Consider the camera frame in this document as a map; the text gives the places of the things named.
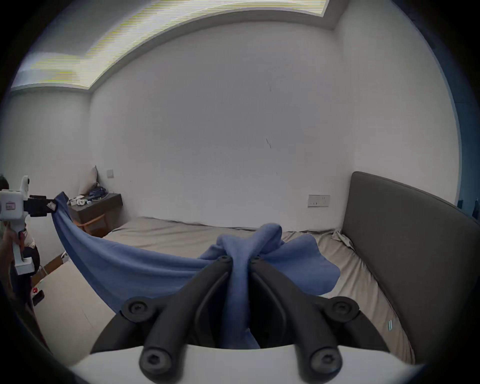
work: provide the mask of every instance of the wall socket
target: wall socket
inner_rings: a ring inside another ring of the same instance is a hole
[[[308,207],[328,207],[330,195],[308,195]]]

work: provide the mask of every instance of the blue fabric item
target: blue fabric item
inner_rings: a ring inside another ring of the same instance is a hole
[[[222,319],[222,347],[258,348],[248,330],[248,261],[261,256],[290,278],[303,292],[322,295],[333,289],[340,270],[319,252],[313,236],[305,234],[288,243],[278,224],[265,224],[247,239],[221,235],[198,259],[146,251],[92,237],[70,219],[68,198],[56,198],[52,215],[68,255],[95,292],[115,312],[133,296],[158,297],[177,292],[193,275],[225,254],[233,258]]]

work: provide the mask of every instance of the floor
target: floor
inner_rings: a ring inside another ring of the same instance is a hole
[[[45,298],[35,307],[43,336],[55,358],[72,365],[90,353],[114,312],[67,261],[37,285]]]

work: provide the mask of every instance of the wooden chair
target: wooden chair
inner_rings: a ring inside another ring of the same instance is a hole
[[[90,226],[92,226],[93,224],[96,224],[98,223],[99,221],[103,220],[105,225],[103,227],[100,227],[100,228],[89,228]],[[98,217],[95,217],[94,219],[84,223],[84,224],[80,224],[78,221],[76,220],[73,220],[74,224],[80,228],[83,232],[86,232],[88,233],[89,235],[91,236],[95,236],[95,237],[104,237],[105,235],[107,235],[108,233],[110,233],[110,228],[108,227],[108,222],[107,222],[107,217],[105,216],[105,214],[102,214]]]

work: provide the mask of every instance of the mattress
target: mattress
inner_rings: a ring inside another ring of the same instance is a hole
[[[150,251],[197,258],[219,235],[242,238],[253,229],[218,228],[138,217],[113,230],[105,239]],[[305,232],[284,232],[282,239],[290,241]],[[340,279],[324,297],[346,296],[355,300],[384,338],[391,353],[404,362],[415,362],[413,350],[395,311],[380,290],[366,265],[355,254],[349,240],[338,231],[307,232],[317,240],[320,253],[340,268]]]

